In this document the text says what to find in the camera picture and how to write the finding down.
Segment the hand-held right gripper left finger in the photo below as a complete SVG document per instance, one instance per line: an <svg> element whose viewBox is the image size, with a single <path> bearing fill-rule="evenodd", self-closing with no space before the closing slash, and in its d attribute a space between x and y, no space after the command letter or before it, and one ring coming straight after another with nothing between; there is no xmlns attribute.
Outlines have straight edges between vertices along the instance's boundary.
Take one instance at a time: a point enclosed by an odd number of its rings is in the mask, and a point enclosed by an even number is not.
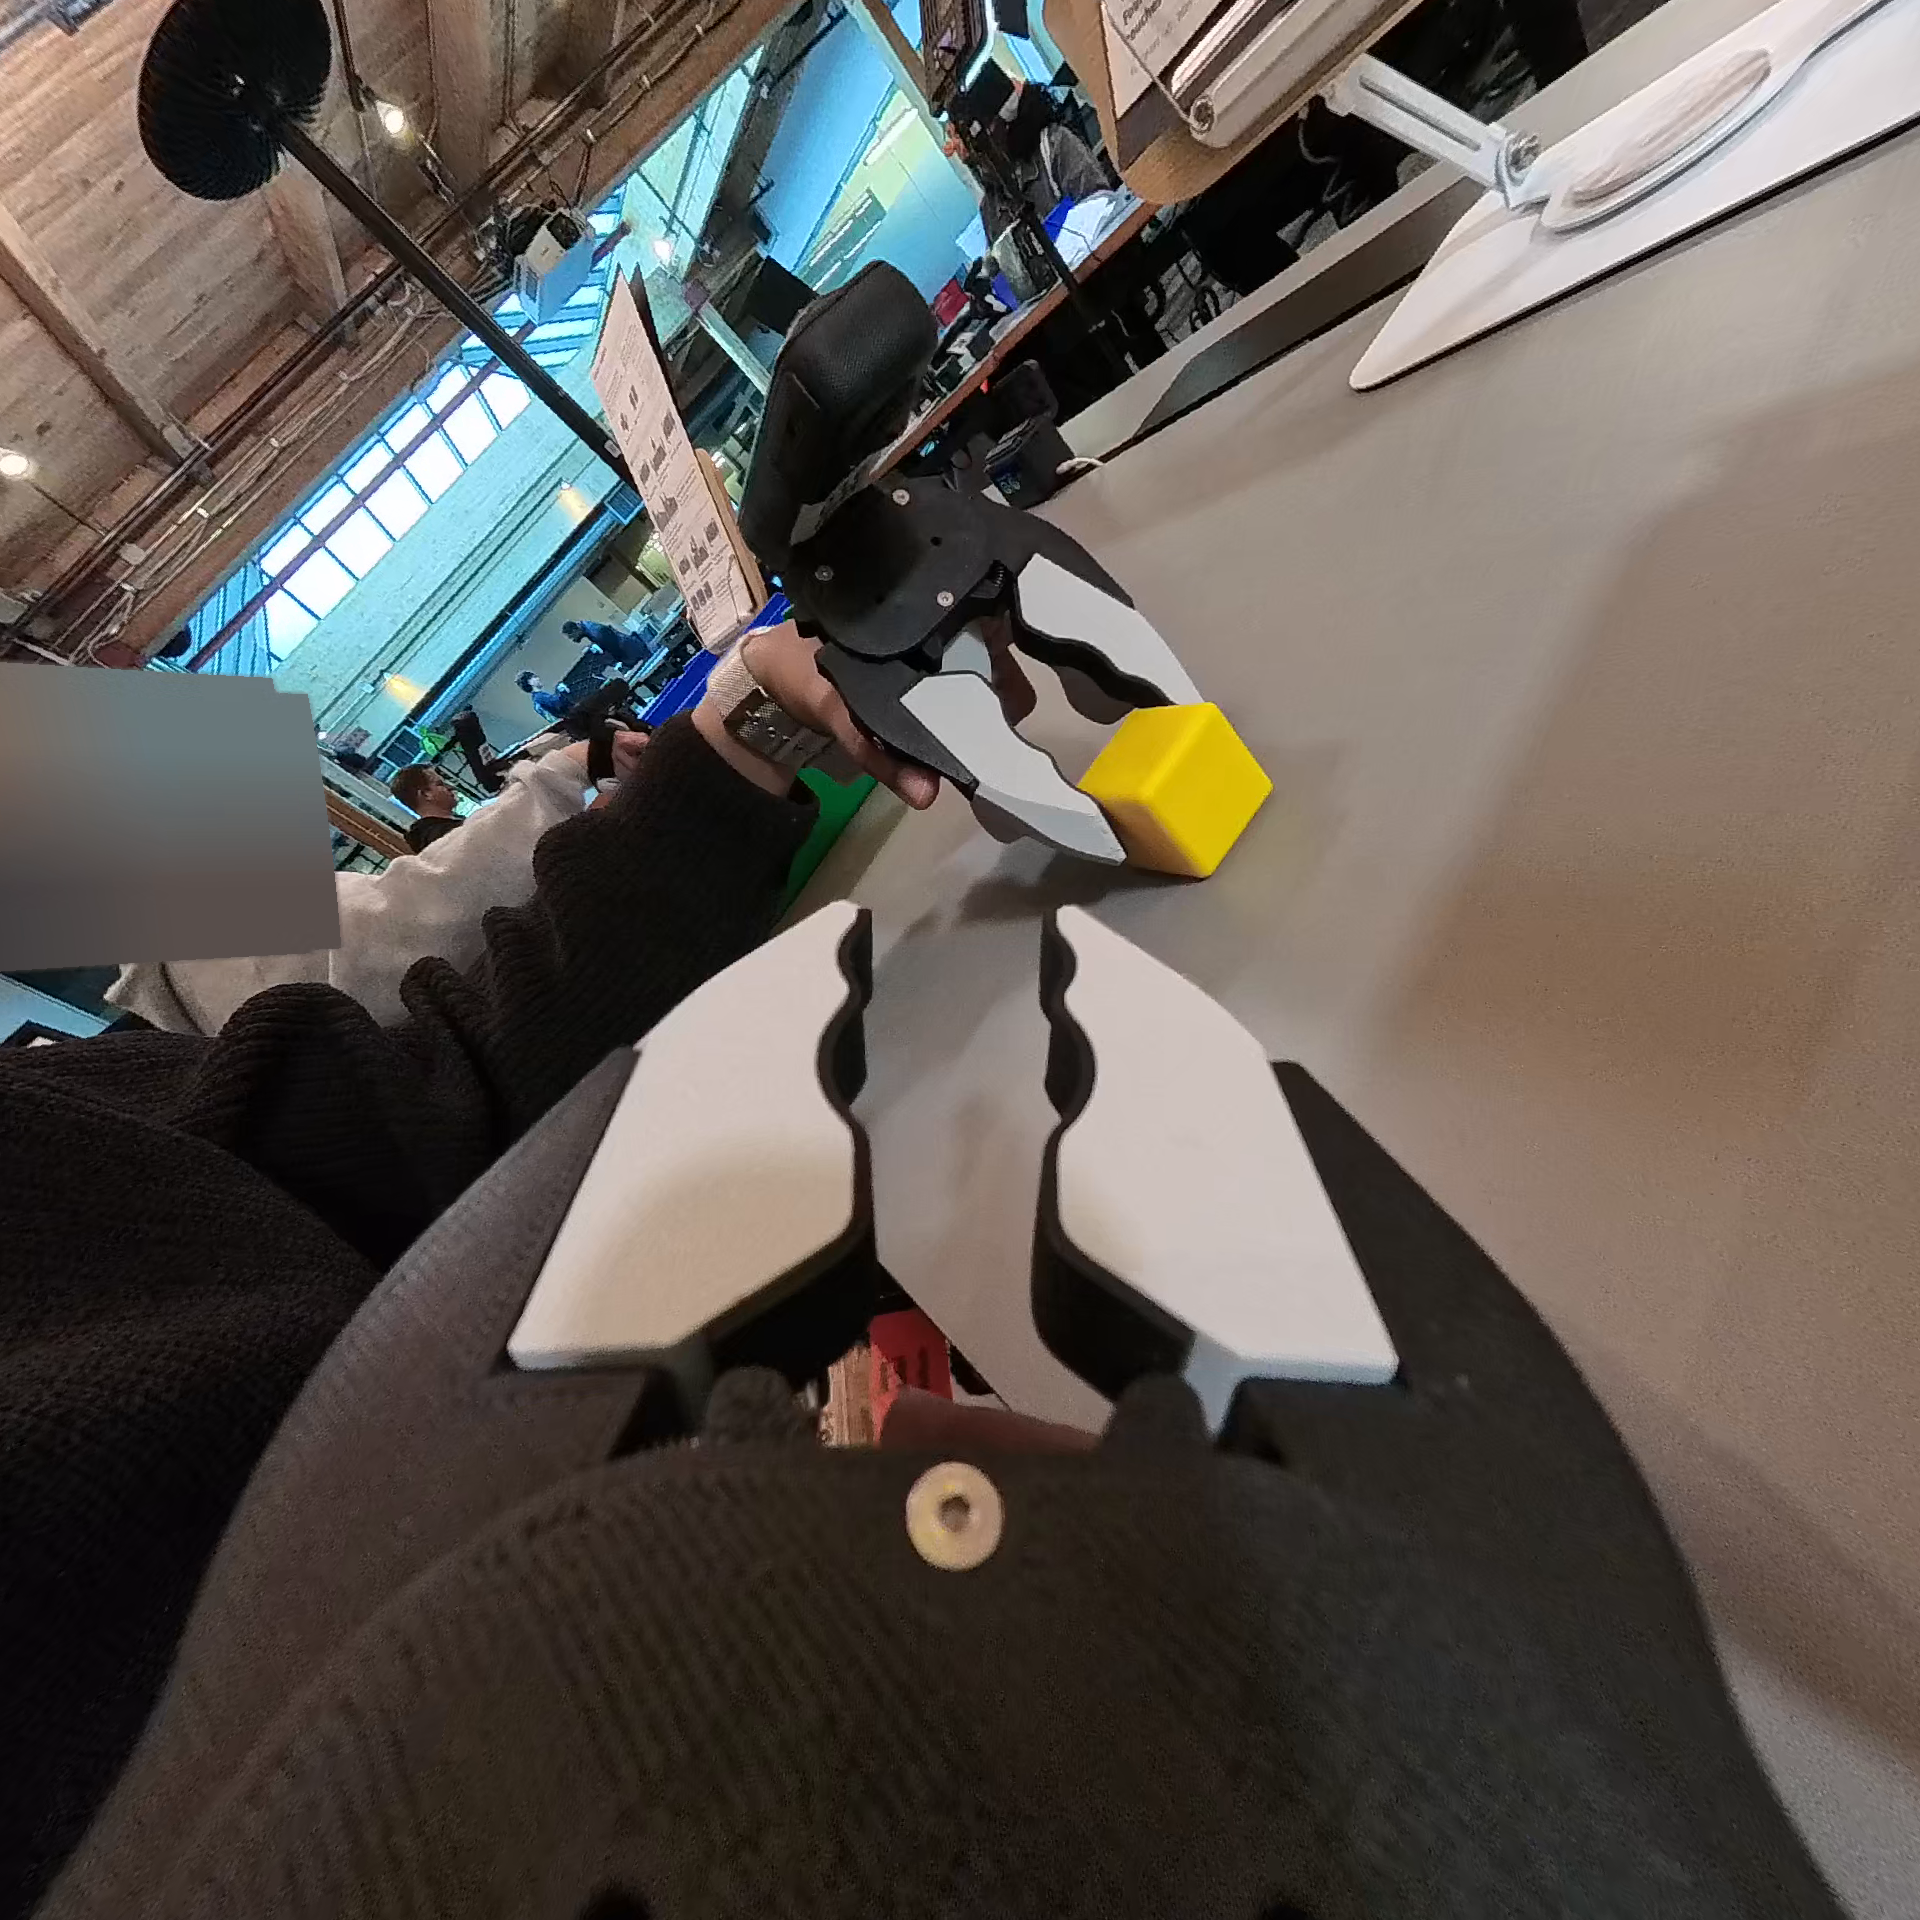
<svg viewBox="0 0 1920 1920"><path fill-rule="evenodd" d="M877 1318L871 995L877 916L833 899L632 1042L504 1334L521 1373L653 1370L705 1401L846 1363Z"/></svg>

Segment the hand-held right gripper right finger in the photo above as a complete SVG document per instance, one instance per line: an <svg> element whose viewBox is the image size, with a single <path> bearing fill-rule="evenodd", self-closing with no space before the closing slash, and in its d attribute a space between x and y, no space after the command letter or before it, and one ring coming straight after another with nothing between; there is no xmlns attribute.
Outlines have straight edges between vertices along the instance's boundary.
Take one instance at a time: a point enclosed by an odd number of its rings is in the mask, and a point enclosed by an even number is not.
<svg viewBox="0 0 1920 1920"><path fill-rule="evenodd" d="M1241 1380L1387 1389L1401 1347L1264 1039L1083 904L1043 916L1037 1010L1043 1347L1103 1401L1174 1373L1211 1431Z"/></svg>

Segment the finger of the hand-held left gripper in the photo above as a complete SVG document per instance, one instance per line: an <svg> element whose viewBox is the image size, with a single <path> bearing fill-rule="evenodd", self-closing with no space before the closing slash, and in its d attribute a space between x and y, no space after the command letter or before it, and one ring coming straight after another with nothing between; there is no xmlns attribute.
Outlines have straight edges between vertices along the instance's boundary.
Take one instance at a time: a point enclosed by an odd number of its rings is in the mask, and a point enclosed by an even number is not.
<svg viewBox="0 0 1920 1920"><path fill-rule="evenodd" d="M1137 604L1053 558L1027 558L1015 573L1015 644L1053 665L1062 702L1089 725L1207 702L1168 632Z"/></svg>
<svg viewBox="0 0 1920 1920"><path fill-rule="evenodd" d="M1037 754L973 670L917 678L899 708L954 759L967 813L1003 842L1043 842L1057 855L1119 866L1119 833L1095 798L1083 798L1053 754Z"/></svg>

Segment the yellow magnetic cube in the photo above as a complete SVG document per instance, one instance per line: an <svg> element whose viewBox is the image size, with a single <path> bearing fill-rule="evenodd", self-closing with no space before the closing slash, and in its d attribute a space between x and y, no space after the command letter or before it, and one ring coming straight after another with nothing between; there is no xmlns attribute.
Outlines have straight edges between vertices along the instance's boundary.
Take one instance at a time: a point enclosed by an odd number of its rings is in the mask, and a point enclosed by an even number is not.
<svg viewBox="0 0 1920 1920"><path fill-rule="evenodd" d="M1078 791L1140 871L1211 883L1276 780L1218 702L1129 708Z"/></svg>

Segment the green plastic bin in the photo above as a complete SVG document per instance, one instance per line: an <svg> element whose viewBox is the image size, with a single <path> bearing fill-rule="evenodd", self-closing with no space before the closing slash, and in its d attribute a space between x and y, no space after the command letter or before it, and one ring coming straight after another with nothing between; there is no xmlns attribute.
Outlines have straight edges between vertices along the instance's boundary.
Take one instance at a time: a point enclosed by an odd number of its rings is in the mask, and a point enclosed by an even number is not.
<svg viewBox="0 0 1920 1920"><path fill-rule="evenodd" d="M777 895L777 915L794 915L794 899L806 895L806 883L825 866L825 855L839 848L839 833L856 825L856 813L871 803L877 780L871 772L825 772L825 768L806 768L799 788L813 791L813 831L783 866L783 895Z"/></svg>

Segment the person's left forearm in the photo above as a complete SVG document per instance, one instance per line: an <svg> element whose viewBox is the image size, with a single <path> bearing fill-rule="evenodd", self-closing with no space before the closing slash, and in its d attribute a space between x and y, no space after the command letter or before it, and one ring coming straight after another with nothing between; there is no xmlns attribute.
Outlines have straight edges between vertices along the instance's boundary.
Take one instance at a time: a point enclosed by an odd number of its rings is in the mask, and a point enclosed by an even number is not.
<svg viewBox="0 0 1920 1920"><path fill-rule="evenodd" d="M314 982L233 1010L184 1118L313 1208L334 1177L451 1204L771 932L817 798L727 748L705 708L666 725L609 803L540 833L530 899L480 915L470 972L417 957L400 974L400 1017Z"/></svg>

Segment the person's left hand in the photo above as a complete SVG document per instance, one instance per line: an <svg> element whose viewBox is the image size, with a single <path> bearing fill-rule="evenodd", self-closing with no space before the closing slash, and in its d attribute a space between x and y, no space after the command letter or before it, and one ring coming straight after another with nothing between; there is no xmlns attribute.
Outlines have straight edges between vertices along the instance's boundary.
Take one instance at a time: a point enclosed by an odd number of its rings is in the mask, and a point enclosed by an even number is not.
<svg viewBox="0 0 1920 1920"><path fill-rule="evenodd" d="M933 813L936 803L936 772L889 754L856 708L846 702L846 689L825 678L817 665L825 642L799 632L794 619L758 628L744 642L744 659L752 670L752 681L813 733L833 733L833 754L863 768L871 780L880 780L899 803Z"/></svg>

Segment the small black charger box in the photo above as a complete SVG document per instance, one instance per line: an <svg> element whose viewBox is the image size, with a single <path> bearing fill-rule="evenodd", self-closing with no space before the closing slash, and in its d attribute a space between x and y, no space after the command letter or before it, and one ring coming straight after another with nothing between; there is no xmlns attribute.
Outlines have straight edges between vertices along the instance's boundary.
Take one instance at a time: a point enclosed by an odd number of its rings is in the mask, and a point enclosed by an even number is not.
<svg viewBox="0 0 1920 1920"><path fill-rule="evenodd" d="M984 450L984 489L995 489L1009 505L1037 505L1062 489L1074 446L1057 428L1057 394L1037 363L1003 366L987 386L995 425Z"/></svg>

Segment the tall instruction board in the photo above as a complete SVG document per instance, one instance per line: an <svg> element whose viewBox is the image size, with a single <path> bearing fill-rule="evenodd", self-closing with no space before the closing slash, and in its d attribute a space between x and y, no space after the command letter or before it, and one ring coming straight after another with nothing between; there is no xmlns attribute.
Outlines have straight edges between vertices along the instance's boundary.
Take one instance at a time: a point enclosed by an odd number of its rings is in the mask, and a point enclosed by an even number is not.
<svg viewBox="0 0 1920 1920"><path fill-rule="evenodd" d="M686 428L632 276L609 283L589 386L660 530L689 632L705 652L727 652L769 605L769 581L744 545L734 503L723 491L710 450Z"/></svg>

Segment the silver wristwatch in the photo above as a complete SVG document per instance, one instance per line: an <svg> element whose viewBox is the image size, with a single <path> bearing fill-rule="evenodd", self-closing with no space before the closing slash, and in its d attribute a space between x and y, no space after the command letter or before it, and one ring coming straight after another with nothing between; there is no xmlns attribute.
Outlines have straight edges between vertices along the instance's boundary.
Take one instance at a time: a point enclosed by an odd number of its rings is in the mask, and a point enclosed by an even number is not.
<svg viewBox="0 0 1920 1920"><path fill-rule="evenodd" d="M752 678L746 642L714 659L699 713L777 772L825 768L839 754L833 731L813 731Z"/></svg>

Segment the blue plastic bin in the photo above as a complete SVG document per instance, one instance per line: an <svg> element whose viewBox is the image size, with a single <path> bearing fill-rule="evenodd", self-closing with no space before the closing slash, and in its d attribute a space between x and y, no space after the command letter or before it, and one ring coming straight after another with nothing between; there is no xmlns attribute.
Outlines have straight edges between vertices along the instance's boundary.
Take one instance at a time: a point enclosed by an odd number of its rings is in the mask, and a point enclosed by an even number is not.
<svg viewBox="0 0 1920 1920"><path fill-rule="evenodd" d="M643 708L643 725L660 731L660 725L699 708L699 702L705 702L705 681L710 681L710 670L714 670L714 659L727 659L746 632L777 628L783 612L794 612L794 595L771 586L769 605L758 605L727 644L714 644L714 652L705 644L705 652L699 652L699 659Z"/></svg>

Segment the white ceiling projector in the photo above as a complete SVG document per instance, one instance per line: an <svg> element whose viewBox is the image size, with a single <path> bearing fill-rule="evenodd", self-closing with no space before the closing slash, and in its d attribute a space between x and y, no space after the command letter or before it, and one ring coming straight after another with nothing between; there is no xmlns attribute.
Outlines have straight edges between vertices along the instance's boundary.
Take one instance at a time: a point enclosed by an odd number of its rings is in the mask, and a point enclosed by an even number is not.
<svg viewBox="0 0 1920 1920"><path fill-rule="evenodd" d="M554 324L596 268L596 226L569 200L530 200L502 223L502 260L530 324Z"/></svg>

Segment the closed grey laptop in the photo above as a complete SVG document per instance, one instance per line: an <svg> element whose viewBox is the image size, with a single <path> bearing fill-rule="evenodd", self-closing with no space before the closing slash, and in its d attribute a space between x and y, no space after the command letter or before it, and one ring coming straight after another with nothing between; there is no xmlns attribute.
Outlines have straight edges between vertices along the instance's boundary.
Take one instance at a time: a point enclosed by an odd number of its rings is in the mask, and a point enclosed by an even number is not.
<svg viewBox="0 0 1920 1920"><path fill-rule="evenodd" d="M1062 425L1074 457L1119 457L1129 446L1191 420L1232 386L1253 378L1281 355L1332 336L1338 324L1401 295L1456 218L1475 209L1475 184L1420 170L1387 200L1315 240L1300 268L1235 295L1218 324L1168 349L1150 371L1129 371L1107 397Z"/></svg>

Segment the white monitor stand base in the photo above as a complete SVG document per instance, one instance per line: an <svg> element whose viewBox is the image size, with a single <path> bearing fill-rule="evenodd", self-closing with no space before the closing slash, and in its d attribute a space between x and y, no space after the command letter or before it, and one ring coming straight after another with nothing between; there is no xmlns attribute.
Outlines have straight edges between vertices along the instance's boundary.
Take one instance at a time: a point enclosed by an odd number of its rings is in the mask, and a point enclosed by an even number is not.
<svg viewBox="0 0 1920 1920"><path fill-rule="evenodd" d="M1656 3L1524 124L1360 52L1323 110L1483 194L1393 295L1347 394L1393 386L1871 145L1915 133L1915 3Z"/></svg>

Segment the person's black sweater torso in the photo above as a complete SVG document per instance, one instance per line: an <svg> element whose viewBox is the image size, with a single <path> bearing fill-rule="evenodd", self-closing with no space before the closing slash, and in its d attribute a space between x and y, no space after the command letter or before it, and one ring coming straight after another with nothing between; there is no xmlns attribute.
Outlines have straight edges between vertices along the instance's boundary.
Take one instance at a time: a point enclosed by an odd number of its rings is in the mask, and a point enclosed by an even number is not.
<svg viewBox="0 0 1920 1920"><path fill-rule="evenodd" d="M30 1914L129 1769L203 1566L382 1258L249 1168L207 1039L8 1049L0 1899Z"/></svg>

